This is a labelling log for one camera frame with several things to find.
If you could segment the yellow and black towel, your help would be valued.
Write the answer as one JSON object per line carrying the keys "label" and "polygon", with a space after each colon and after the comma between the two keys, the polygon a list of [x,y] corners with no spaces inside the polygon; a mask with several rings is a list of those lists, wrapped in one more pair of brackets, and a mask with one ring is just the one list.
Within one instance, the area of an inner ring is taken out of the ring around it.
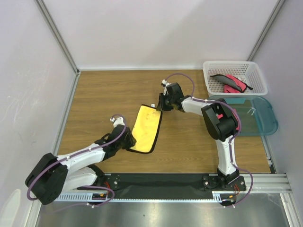
{"label": "yellow and black towel", "polygon": [[126,150],[141,154],[152,153],[157,143],[161,120],[161,111],[152,106],[141,105],[132,129],[136,143]]}

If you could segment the pink and black towel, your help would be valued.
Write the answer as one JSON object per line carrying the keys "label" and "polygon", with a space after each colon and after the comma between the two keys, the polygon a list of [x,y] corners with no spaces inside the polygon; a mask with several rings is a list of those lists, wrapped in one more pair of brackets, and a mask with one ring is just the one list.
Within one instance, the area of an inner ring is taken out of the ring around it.
{"label": "pink and black towel", "polygon": [[[233,117],[234,117],[234,119],[235,119],[235,122],[236,122],[236,130],[238,131],[239,128],[240,128],[239,123],[240,123],[241,121],[240,121],[240,118],[239,118],[239,116],[238,116],[238,113],[237,113],[236,109],[234,109],[234,108],[233,108],[233,110],[232,110],[232,115],[233,115]],[[218,118],[218,119],[222,119],[222,118],[223,118],[223,114],[222,114],[222,113],[221,113],[221,114],[217,114],[217,118]]]}

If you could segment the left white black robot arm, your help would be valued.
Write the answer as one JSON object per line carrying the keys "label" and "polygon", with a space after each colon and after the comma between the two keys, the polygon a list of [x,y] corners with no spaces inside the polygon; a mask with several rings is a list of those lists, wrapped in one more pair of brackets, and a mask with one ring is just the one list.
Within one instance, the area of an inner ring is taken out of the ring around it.
{"label": "left white black robot arm", "polygon": [[113,157],[120,149],[136,144],[129,127],[118,125],[86,148],[67,155],[44,154],[25,180],[27,198],[48,205],[62,192],[81,187],[100,189],[104,185],[101,171],[92,165]]}

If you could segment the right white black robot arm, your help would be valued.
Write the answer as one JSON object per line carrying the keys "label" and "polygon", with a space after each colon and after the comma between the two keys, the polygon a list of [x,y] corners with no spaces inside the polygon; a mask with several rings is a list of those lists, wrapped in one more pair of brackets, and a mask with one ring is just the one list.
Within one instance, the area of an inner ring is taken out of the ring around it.
{"label": "right white black robot arm", "polygon": [[215,140],[218,151],[216,184],[223,190],[235,185],[240,173],[235,160],[234,140],[240,124],[237,114],[222,99],[202,100],[185,96],[178,83],[163,80],[164,91],[159,94],[157,110],[178,110],[202,116],[209,135]]}

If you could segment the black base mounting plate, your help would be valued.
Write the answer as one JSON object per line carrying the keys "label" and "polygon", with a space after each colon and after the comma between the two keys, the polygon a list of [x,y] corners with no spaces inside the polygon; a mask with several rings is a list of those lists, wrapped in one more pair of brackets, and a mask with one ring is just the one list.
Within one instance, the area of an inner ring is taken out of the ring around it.
{"label": "black base mounting plate", "polygon": [[198,200],[212,198],[212,192],[227,194],[246,191],[248,185],[240,176],[224,184],[217,174],[105,174],[104,186],[115,192],[116,199],[127,200]]}

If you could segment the white perforated plastic basket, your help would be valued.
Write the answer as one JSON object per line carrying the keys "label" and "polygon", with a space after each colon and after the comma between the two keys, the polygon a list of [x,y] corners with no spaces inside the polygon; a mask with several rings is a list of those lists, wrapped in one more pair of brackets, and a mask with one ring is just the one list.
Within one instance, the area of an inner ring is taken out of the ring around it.
{"label": "white perforated plastic basket", "polygon": [[228,95],[223,91],[223,83],[212,78],[216,74],[231,74],[253,89],[236,96],[264,96],[268,93],[264,76],[259,66],[252,61],[206,61],[203,64],[205,85],[209,96]]}

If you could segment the teal transparent plastic tray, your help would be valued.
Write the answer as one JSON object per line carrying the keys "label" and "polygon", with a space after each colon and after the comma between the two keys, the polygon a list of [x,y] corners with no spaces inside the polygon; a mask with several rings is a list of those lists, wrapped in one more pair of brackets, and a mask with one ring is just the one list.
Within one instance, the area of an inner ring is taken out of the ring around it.
{"label": "teal transparent plastic tray", "polygon": [[242,130],[240,136],[268,136],[274,134],[278,129],[272,105],[261,96],[232,96],[215,95],[211,100],[224,99],[226,103],[234,108],[240,117]]}

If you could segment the white object at left edge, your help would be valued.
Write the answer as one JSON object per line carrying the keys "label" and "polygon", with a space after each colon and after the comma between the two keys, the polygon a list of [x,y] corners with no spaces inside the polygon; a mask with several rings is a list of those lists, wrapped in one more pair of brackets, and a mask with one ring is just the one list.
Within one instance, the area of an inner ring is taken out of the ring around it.
{"label": "white object at left edge", "polygon": [[0,227],[12,227],[21,203],[21,190],[16,189],[0,212]]}

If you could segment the aluminium frame rail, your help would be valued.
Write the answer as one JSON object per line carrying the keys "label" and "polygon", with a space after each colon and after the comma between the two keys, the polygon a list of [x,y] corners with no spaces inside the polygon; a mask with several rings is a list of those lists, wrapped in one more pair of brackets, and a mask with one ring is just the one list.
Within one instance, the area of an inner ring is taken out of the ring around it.
{"label": "aluminium frame rail", "polygon": [[[110,187],[104,186],[104,180],[102,176],[96,180],[94,186],[81,187],[72,189],[65,192],[99,192],[99,191],[108,191],[112,190]],[[290,185],[285,174],[241,174],[240,176],[244,177],[245,183],[248,185],[246,191],[251,191],[253,193],[262,193],[262,192],[287,192],[290,190]]]}

